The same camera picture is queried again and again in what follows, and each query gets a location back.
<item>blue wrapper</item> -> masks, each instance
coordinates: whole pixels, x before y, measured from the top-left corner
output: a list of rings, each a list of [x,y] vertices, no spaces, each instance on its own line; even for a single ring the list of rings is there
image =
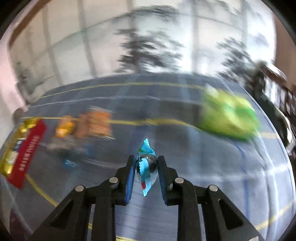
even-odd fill
[[[139,171],[137,171],[139,182],[142,185],[143,195],[146,196],[157,178],[156,156],[147,138],[138,151],[137,161],[139,165]]]

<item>gray tablecloth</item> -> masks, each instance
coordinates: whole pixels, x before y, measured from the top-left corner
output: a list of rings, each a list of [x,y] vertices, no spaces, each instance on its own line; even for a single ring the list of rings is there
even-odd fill
[[[153,124],[156,118],[191,123],[206,84],[245,96],[256,110],[262,136],[240,142],[184,124]],[[25,116],[77,117],[94,105],[114,111],[114,120],[126,121],[112,124],[115,140],[95,140],[92,159],[67,169],[61,158],[46,150],[58,120],[44,120],[47,130],[28,173],[56,202],[78,184],[90,187],[112,177],[148,138],[156,155],[164,155],[167,165],[179,176],[203,187],[216,184],[267,240],[277,240],[295,214],[294,178],[283,144],[264,112],[236,83],[198,75],[134,74],[82,81],[50,90],[45,96]],[[145,119],[152,124],[133,122]],[[4,178],[1,182],[2,189],[15,200],[13,208],[29,232],[54,209],[28,181],[20,191]],[[158,179],[143,197],[135,178],[130,204],[116,207],[117,235],[174,240],[177,218],[177,207],[164,205]]]

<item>green package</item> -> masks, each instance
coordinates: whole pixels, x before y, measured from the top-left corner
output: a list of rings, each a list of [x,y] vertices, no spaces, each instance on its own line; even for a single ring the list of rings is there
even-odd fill
[[[251,103],[245,98],[209,86],[205,90],[198,127],[204,131],[248,140],[257,134],[259,121]]]

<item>yellow stripe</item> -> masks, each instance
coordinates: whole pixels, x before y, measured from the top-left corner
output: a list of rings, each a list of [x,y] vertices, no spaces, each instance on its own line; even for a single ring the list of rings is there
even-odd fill
[[[39,193],[40,196],[42,196],[44,199],[46,199],[50,204],[54,205],[55,207],[57,207],[59,205],[50,196],[48,196],[40,187],[38,187],[38,185],[29,176],[29,174],[25,174],[25,177],[28,180],[28,182],[32,185],[32,187],[35,189],[35,191]],[[92,229],[92,224],[91,223],[89,223],[89,229]],[[135,240],[132,240],[132,239],[129,239],[129,238],[123,238],[123,237],[118,237],[118,236],[116,236],[116,240],[117,241],[120,241],[120,240],[124,240],[124,241],[135,241]]]
[[[22,117],[21,119],[30,119],[33,117]],[[63,117],[41,117],[42,119],[63,119]],[[199,128],[190,125],[184,121],[181,120],[176,120],[176,119],[166,119],[166,118],[155,118],[155,119],[145,119],[145,120],[110,120],[109,121],[111,124],[116,124],[116,125],[128,125],[128,126],[163,126],[163,125],[176,125],[176,126],[188,126],[191,128],[194,128],[196,130],[200,130]],[[276,139],[277,134],[276,133],[271,133],[271,132],[260,132],[259,133],[263,138],[266,139]]]
[[[62,91],[62,92],[51,94],[51,95],[45,95],[40,97],[40,99],[53,96],[53,95],[68,93],[71,91],[79,91],[79,90],[93,89],[93,88],[99,88],[99,87],[128,86],[128,85],[136,85],[136,86],[161,85],[161,86],[171,86],[171,87],[189,88],[189,89],[204,89],[204,87],[200,85],[185,85],[185,84],[177,84],[177,83],[170,83],[170,82],[127,82],[127,83],[114,83],[114,84],[86,86],[86,87],[81,87],[77,89]]]
[[[261,230],[261,229],[263,229],[263,228],[268,227],[269,224],[273,223],[274,221],[278,220],[281,216],[283,216],[284,213],[285,213],[286,211],[288,211],[288,210],[293,206],[293,204],[294,204],[295,202],[296,202],[296,199],[291,200],[291,201],[288,202],[288,204],[287,204],[284,208],[282,208],[282,209],[281,209],[276,215],[272,216],[269,220],[266,220],[266,221],[260,223],[259,225],[255,226],[255,228],[256,228],[257,230]]]

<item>round metal pin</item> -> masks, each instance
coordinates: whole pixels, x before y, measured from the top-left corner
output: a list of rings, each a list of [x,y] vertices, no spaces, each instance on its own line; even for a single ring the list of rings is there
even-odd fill
[[[111,182],[111,183],[117,183],[118,182],[118,178],[112,177],[112,178],[109,179],[109,182]]]
[[[78,186],[75,187],[76,192],[82,192],[83,189],[84,189],[84,186],[82,186],[82,185],[78,185]]]
[[[216,192],[216,191],[218,191],[218,187],[217,187],[216,185],[211,185],[211,186],[209,187],[209,189],[210,189],[212,192]]]
[[[181,183],[184,182],[184,179],[181,178],[181,177],[177,177],[177,178],[175,179],[175,182],[178,183],[178,184],[181,184]]]

